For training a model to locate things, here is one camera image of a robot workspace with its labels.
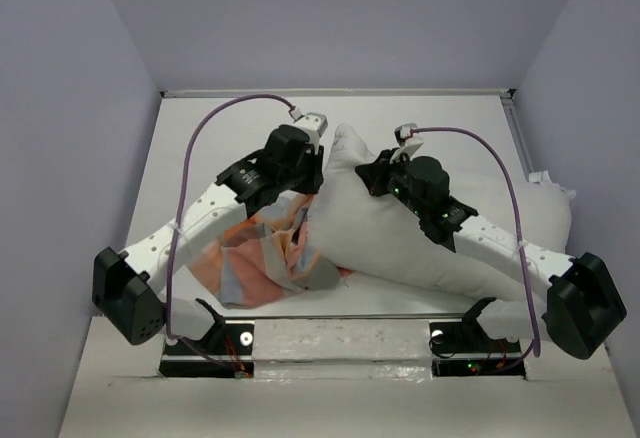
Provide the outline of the white pillow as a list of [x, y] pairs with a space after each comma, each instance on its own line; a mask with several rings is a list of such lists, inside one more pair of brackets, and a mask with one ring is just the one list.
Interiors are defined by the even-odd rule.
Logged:
[[[355, 167], [375, 156], [347, 124], [335, 131], [324, 183], [308, 210], [307, 240], [336, 266], [393, 282], [472, 299], [524, 298], [515, 279], [477, 260], [431, 242], [418, 218], [395, 198], [374, 198]], [[504, 178], [447, 171], [451, 193], [492, 224], [515, 235], [514, 215]], [[563, 253], [571, 228], [575, 193], [552, 181], [514, 184], [525, 240]]]

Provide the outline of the orange blue checked pillowcase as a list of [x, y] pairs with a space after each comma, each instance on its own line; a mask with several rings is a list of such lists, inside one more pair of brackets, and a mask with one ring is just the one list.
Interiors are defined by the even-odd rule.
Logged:
[[310, 244], [312, 200], [301, 194], [279, 197], [203, 249], [189, 271], [227, 308], [257, 308], [305, 291], [335, 288], [352, 272]]

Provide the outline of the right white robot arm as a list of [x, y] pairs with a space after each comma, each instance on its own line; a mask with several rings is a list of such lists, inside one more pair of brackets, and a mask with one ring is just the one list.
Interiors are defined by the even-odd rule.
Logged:
[[521, 279], [525, 300], [508, 303], [488, 295], [462, 318], [460, 337], [470, 349], [494, 340], [532, 335], [532, 348], [547, 339], [566, 354], [590, 358], [627, 310], [604, 261], [592, 253], [572, 257], [545, 251], [492, 224], [450, 193], [450, 176], [432, 157], [410, 157], [403, 148], [385, 150], [357, 176], [373, 197], [392, 196], [418, 219], [432, 243]]

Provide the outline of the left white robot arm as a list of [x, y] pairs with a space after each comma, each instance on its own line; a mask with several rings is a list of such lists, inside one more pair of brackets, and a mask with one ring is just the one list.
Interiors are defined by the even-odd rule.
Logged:
[[326, 125], [303, 119], [273, 130], [263, 148], [222, 171], [191, 205], [147, 238], [94, 259], [92, 301], [131, 345], [158, 333], [209, 353], [221, 341], [224, 319], [202, 299], [174, 297], [175, 271], [225, 231], [274, 203], [285, 191], [312, 194], [322, 184]]

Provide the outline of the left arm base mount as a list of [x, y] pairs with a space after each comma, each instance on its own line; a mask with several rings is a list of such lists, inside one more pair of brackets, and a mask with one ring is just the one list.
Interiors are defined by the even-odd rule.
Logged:
[[165, 378], [253, 378], [255, 322], [226, 320], [201, 298], [194, 305], [205, 312], [211, 325], [200, 340], [165, 342], [159, 374]]

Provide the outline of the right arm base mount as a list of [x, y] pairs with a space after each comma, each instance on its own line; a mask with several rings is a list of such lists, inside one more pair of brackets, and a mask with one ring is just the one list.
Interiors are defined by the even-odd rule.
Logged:
[[494, 298], [480, 300], [458, 321], [429, 324], [433, 377], [526, 377], [520, 344], [491, 339], [477, 322], [480, 312], [493, 301]]

